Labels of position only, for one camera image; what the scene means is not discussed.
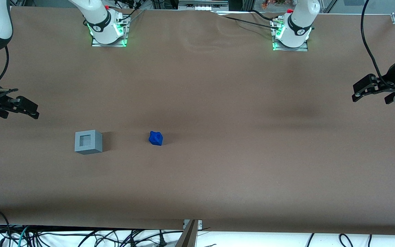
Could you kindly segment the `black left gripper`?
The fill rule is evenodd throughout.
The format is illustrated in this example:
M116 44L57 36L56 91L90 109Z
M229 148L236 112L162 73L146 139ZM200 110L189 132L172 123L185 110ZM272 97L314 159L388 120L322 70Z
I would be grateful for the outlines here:
M354 83L352 101L356 103L362 97L376 94L376 92L392 92L395 91L395 63L391 65L385 75L380 74L378 65L376 72L379 79L376 79L374 74L368 74L361 78L358 82ZM394 101L395 92L390 93L384 97L386 104L391 104Z

